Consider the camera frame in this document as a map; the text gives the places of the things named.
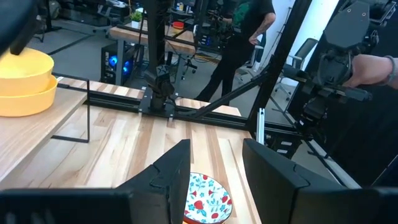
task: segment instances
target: floral plate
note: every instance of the floral plate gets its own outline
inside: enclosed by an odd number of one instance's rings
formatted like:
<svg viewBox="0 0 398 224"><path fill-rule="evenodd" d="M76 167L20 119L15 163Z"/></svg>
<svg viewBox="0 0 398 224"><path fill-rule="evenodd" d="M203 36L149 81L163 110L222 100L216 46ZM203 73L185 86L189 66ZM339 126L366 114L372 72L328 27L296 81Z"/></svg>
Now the floral plate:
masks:
<svg viewBox="0 0 398 224"><path fill-rule="evenodd" d="M231 196L220 183L204 174L194 172L190 174L184 222L188 224L224 223L231 212Z"/></svg>

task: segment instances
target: metal bracket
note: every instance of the metal bracket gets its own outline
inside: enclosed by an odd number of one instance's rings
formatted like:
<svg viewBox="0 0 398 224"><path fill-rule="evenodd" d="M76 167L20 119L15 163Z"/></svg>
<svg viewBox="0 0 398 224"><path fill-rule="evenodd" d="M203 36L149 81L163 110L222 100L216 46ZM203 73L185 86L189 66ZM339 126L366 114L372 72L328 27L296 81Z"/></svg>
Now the metal bracket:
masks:
<svg viewBox="0 0 398 224"><path fill-rule="evenodd" d="M149 87L142 87L144 90L144 96L138 107L138 113L148 114L151 116L160 116L163 118L173 118L175 114L175 109L171 102L166 101L165 108L163 111L152 111L150 110L150 101L152 99L153 91Z"/></svg>
<svg viewBox="0 0 398 224"><path fill-rule="evenodd" d="M53 73L53 75L58 76L58 77L64 77L64 78L72 78L76 80L81 80L86 82L86 94L87 94L87 100L85 104L87 105L87 139L80 139L80 138L72 138L72 137L67 137L67 136L59 136L59 135L53 135L51 138L52 139L58 139L58 140L64 140L64 141L72 141L72 142L80 142L80 143L89 143L90 142L90 80L86 78L80 78L80 77L74 77L71 75L63 75L63 74L58 74L58 73ZM59 83L57 85L59 88L65 88L69 89L69 85L66 84L61 84Z"/></svg>

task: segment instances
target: potted plant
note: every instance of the potted plant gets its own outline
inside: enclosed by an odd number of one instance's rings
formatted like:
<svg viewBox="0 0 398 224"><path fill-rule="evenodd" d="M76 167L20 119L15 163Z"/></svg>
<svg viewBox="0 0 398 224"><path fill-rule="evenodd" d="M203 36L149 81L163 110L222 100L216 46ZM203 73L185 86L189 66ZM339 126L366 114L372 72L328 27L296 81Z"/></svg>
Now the potted plant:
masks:
<svg viewBox="0 0 398 224"><path fill-rule="evenodd" d="M140 23L140 21L142 19L141 12L135 11L134 13L132 13L130 15L130 18L131 18L131 27L138 29L139 28L139 23Z"/></svg>

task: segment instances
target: person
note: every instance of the person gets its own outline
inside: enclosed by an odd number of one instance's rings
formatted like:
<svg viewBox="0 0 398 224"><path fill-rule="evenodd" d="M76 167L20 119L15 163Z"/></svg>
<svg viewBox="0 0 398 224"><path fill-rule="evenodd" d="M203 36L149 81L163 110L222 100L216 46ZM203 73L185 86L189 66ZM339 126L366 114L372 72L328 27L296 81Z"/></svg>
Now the person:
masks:
<svg viewBox="0 0 398 224"><path fill-rule="evenodd" d="M224 21L234 23L235 18L240 18L240 13L247 8L247 1L238 6L238 13L232 19ZM235 71L242 67L250 58L254 48L259 44L257 37L266 34L266 30L274 23L276 18L272 0L251 0L240 24L240 33L233 35L223 53L222 59L214 70L210 81L201 93L195 98L200 101L210 101L218 86L223 82L221 96L232 91Z"/></svg>
<svg viewBox="0 0 398 224"><path fill-rule="evenodd" d="M398 65L398 58L394 58L394 61ZM393 71L393 63L388 57L357 55L352 66L353 75L343 86L354 88L358 85L386 84L398 90L398 78L389 78L390 74L397 71Z"/></svg>

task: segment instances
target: black pants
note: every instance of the black pants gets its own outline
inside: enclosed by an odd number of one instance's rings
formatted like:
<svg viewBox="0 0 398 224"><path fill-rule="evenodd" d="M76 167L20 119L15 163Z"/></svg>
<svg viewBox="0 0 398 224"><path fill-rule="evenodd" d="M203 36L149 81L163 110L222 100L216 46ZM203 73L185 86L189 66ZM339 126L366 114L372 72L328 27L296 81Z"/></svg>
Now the black pants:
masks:
<svg viewBox="0 0 398 224"><path fill-rule="evenodd" d="M253 50L254 46L250 44L249 38L238 35L232 36L223 51L223 58L214 70L209 83L195 100L209 102L221 81L223 82L221 96L231 92L236 69L242 67L250 59Z"/></svg>

